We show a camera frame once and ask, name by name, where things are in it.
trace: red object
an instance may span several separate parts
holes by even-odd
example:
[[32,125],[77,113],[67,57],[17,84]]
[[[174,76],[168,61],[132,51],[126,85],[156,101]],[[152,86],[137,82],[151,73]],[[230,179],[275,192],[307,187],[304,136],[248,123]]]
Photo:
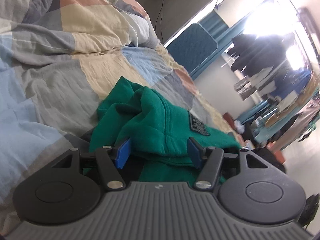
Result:
[[233,130],[236,130],[235,120],[233,120],[233,118],[231,117],[231,115],[228,112],[225,113],[222,117],[223,117],[224,120],[227,121],[227,123],[231,126],[231,128]]
[[[273,143],[268,143],[267,144],[267,148],[270,150],[271,146],[273,145]],[[284,164],[285,162],[285,158],[282,155],[282,152],[280,150],[278,151],[271,151],[273,153],[273,155],[276,157],[277,161],[280,162],[281,164]]]

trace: bed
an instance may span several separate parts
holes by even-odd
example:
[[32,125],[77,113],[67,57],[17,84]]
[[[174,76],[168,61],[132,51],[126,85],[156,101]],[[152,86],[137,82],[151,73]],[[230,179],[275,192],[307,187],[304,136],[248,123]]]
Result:
[[72,147],[121,76],[225,133],[230,126],[159,43],[134,0],[0,0],[0,233],[17,184]]

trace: blue clamp pad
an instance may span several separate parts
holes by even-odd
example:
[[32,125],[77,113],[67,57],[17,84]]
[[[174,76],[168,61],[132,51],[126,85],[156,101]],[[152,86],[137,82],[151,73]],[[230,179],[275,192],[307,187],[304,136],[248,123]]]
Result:
[[193,138],[187,140],[187,152],[196,169],[202,169],[204,166],[205,149]]
[[131,153],[131,139],[127,138],[120,141],[114,148],[115,159],[114,164],[117,169],[122,169],[127,162]]

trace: hanging clothes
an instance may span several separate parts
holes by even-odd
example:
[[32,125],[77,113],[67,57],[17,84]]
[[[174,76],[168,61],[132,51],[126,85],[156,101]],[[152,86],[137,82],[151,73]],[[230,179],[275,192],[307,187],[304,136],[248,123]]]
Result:
[[307,68],[290,69],[283,77],[277,76],[275,78],[277,89],[271,92],[270,96],[280,102],[294,91],[296,97],[298,97],[308,84],[311,74],[312,72]]
[[252,78],[248,77],[251,85],[241,89],[239,91],[239,95],[243,100],[245,100],[255,91],[258,91],[261,96],[269,94],[277,88],[275,79],[283,79],[283,77],[286,76],[291,69],[292,68],[287,59],[284,59],[276,67],[272,66],[264,68]]
[[[319,92],[319,89],[316,87],[313,94],[309,98],[307,98],[306,100],[309,101],[318,92]],[[271,127],[263,126],[261,128],[253,130],[253,135],[254,135],[255,140],[259,143],[267,141],[274,134],[276,134],[276,132],[278,132],[295,114],[297,114],[302,109],[302,107],[304,105],[305,104],[303,104],[301,106],[297,106],[287,116],[285,116],[284,118],[275,122]]]
[[294,117],[292,117],[289,122],[287,122],[274,136],[272,136],[270,138],[270,142],[275,142],[277,140],[279,140],[279,138],[281,138],[281,136],[283,136],[285,134],[285,132],[287,130],[289,130],[289,128],[294,124],[294,122],[297,120],[297,118],[299,117],[299,113],[296,114]]
[[279,112],[282,112],[284,109],[293,104],[298,98],[298,94],[296,91],[291,91],[289,95],[287,95],[284,99],[280,101],[277,105],[277,109]]
[[240,121],[241,124],[244,124],[247,121],[252,121],[257,113],[269,107],[270,107],[270,104],[268,103],[268,101],[262,101],[259,104],[255,105],[253,108],[239,115],[237,120]]
[[270,150],[278,151],[281,150],[285,145],[292,141],[313,119],[313,117],[319,111],[320,106],[313,108],[302,108],[299,111],[299,116],[297,120],[295,120],[294,124],[279,138],[279,140],[274,143]]
[[303,130],[303,132],[300,133],[300,138],[302,135],[302,138],[298,141],[301,142],[309,137],[309,135],[316,129],[316,122],[320,120],[319,111],[316,113],[316,115],[312,118],[308,126]]
[[315,74],[311,75],[310,81],[308,82],[304,93],[301,93],[296,102],[293,103],[290,107],[286,108],[282,112],[274,113],[266,122],[265,127],[270,127],[280,119],[286,117],[288,114],[290,114],[296,107],[300,106],[303,107],[309,100],[310,97],[313,95],[316,87],[318,86],[319,79],[316,77]]
[[244,75],[252,77],[264,68],[277,67],[285,60],[286,51],[293,45],[295,36],[289,33],[285,36],[255,37],[253,34],[241,34],[232,39],[234,47],[228,54],[239,55],[231,66],[233,72],[238,69]]

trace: ribbed gray surface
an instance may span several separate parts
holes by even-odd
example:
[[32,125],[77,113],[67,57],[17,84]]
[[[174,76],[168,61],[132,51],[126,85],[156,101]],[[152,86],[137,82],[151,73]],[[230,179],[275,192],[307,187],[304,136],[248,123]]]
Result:
[[307,240],[296,223],[257,227],[228,215],[209,193],[185,182],[133,182],[105,195],[87,217],[68,225],[45,227],[23,222],[9,240]]

